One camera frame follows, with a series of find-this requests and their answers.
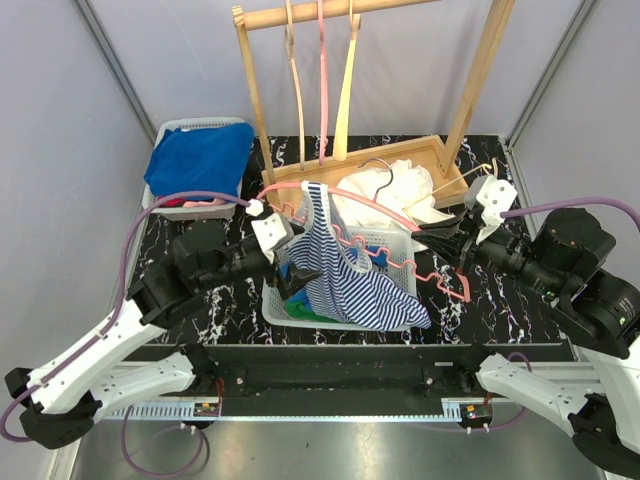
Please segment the green tank top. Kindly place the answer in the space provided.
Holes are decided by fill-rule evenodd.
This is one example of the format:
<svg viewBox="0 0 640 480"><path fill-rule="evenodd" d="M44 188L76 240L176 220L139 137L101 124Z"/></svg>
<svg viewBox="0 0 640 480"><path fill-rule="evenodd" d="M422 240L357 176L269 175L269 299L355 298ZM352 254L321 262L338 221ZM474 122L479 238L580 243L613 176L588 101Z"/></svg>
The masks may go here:
<svg viewBox="0 0 640 480"><path fill-rule="evenodd" d="M284 307L288 316L293 319L322 323L337 323L337 320L316 314L310 308L310 305L308 303L304 303L301 301L287 301L284 304Z"/></svg>

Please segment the pink hanger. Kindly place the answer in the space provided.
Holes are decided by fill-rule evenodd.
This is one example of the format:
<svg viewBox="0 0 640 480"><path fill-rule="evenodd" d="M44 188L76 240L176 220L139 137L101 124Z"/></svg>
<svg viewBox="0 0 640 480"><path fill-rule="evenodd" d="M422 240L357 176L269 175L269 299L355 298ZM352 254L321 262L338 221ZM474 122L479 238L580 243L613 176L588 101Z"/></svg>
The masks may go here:
<svg viewBox="0 0 640 480"><path fill-rule="evenodd" d="M300 190L303 191L302 187L307 184L307 181L303 182L288 182L288 183L276 183L273 185L266 186L255 199L249 201L249 206L246 207L246 211L257 217L259 214L264 213L267 206L273 208L276 212L283 213L286 209L289 209L291 212L291 218L297 222L303 222L304 219L296 215L296 207L290 202L284 202L282 207L278 207L274 202L269 203L266 199L269 193L278 192L280 190ZM321 184L321 187L324 187L330 197L341 197L343 199L347 199L351 202L358 203L359 205L366 207L369 210L376 211L378 214L387 217L390 220L389 226L384 228L381 225L347 225L345 228L339 227L337 225L333 225L332 228L338 234L338 240L346 246L349 247L357 247L361 246L364 248L364 252L368 254L370 257L374 258L382 253L386 255L387 265L389 267L395 268L397 270L404 271L406 270L408 275L411 275L414 278L413 283L416 281L421 281L428 283L431 280L434 280L436 283L436 288L443 292L445 295L458 299L464 303L468 303L471 301L471 289L470 284L466 276L461 273L457 273L461 285L462 292L457 292L454 290L450 290L444 284L443 276L437 272L431 272L427 276L421 276L417 269L417 263L414 261L414 254L409 253L405 260L402 263L396 263L392 260L393 252L390 248L383 247L382 242L376 240L374 242L375 245L378 245L379 248L375 251L369 251L365 245L365 236L364 234L372 234L375 231L379 231L379 236L382 236L383 233L400 235L402 234L406 238L407 249L411 250L412 247L410 243L412 240L410 239L410 234L420 233L421 230L417 225L413 224L408 219L402 217L396 212L384 207L376 203L374 200L362 197L353 192L339 189L337 187L329 186L326 184Z"/></svg>
<svg viewBox="0 0 640 480"><path fill-rule="evenodd" d="M323 165L326 158L326 145L329 126L329 87L328 87L328 58L325 40L324 2L317 1L317 22L320 41L320 143L319 164Z"/></svg>

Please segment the blue white striped top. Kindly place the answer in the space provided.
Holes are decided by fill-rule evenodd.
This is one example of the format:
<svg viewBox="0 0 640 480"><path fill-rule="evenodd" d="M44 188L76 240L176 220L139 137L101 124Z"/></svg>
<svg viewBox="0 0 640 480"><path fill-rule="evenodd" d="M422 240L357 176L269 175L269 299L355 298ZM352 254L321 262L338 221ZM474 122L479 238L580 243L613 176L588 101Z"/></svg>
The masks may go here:
<svg viewBox="0 0 640 480"><path fill-rule="evenodd" d="M306 285L314 313L377 331L430 327L429 313L416 297L376 271L363 248L343 244L351 234L328 187L305 181L301 190L304 232L285 252L296 267L321 274Z"/></svg>

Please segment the cream wooden hanger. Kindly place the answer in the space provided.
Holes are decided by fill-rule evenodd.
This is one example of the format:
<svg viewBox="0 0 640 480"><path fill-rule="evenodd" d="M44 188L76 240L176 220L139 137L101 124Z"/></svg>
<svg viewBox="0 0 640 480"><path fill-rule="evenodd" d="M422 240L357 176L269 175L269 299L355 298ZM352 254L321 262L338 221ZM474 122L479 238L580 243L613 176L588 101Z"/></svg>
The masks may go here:
<svg viewBox="0 0 640 480"><path fill-rule="evenodd" d="M344 161L347 156L351 91L352 91L352 83L353 83L353 72L354 72L357 38L358 38L359 29L360 29L360 15L356 14L354 11L353 1L349 2L348 14L349 14L351 35L350 35L350 40L349 40L349 45L347 50L343 82L342 82L339 106L337 111L334 148L333 148L334 159L338 161Z"/></svg>

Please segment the beige plastic hanger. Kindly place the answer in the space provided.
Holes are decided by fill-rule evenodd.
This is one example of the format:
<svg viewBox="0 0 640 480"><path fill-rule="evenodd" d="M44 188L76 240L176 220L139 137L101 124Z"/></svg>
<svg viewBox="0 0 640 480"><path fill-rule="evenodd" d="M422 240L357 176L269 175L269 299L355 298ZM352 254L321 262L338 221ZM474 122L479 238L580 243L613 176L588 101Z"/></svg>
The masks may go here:
<svg viewBox="0 0 640 480"><path fill-rule="evenodd" d="M294 22L293 22L293 9L290 0L285 1L285 50L291 78L293 82L293 88L295 93L295 101L297 108L298 119L298 143L299 143L299 168L301 171L305 170L306 163L306 149L305 149L305 129L304 129L304 108L301 95L301 88L298 76L298 70L295 59L295 39L294 39Z"/></svg>

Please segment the blue tank top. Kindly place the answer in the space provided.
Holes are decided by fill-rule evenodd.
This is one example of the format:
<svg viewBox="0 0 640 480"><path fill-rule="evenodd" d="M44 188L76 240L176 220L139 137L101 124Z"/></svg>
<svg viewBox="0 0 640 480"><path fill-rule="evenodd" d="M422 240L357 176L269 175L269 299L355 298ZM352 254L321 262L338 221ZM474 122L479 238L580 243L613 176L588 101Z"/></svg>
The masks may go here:
<svg viewBox="0 0 640 480"><path fill-rule="evenodd" d="M287 280L317 274L303 289L314 308L362 308L379 298L400 298L404 291L380 272L366 249L329 245L289 249L280 272Z"/></svg>

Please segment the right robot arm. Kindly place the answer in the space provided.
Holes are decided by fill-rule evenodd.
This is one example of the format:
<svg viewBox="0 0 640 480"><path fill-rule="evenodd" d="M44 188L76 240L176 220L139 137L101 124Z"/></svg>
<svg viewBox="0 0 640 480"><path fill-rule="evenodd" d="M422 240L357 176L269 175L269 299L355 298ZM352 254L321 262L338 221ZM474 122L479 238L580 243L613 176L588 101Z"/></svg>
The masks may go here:
<svg viewBox="0 0 640 480"><path fill-rule="evenodd" d="M480 240L480 231L473 209L422 225L411 237L463 275L492 267L540 295L602 390L571 393L481 346L461 359L455 387L470 397L485 390L515 401L564 431L597 467L638 478L639 291L602 267L615 238L584 208L552 210L532 241L504 228Z"/></svg>

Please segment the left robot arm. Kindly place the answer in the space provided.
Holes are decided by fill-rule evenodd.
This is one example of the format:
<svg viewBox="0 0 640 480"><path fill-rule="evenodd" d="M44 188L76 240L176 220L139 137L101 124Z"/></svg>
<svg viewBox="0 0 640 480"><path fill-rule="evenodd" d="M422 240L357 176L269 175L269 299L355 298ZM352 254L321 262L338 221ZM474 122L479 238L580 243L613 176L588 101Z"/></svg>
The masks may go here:
<svg viewBox="0 0 640 480"><path fill-rule="evenodd" d="M236 280L262 276L291 297L319 272L292 266L283 273L277 253L300 239L303 228L275 213L252 223L253 234L234 245L216 221L194 222L170 253L119 298L114 310L63 354L36 368L11 370L5 383L21 406L24 431L3 429L4 439L35 442L49 450L67 446L124 406L169 393L208 394L220 381L206 349L186 344L165 359L124 375L114 367L148 341L199 311L204 293Z"/></svg>

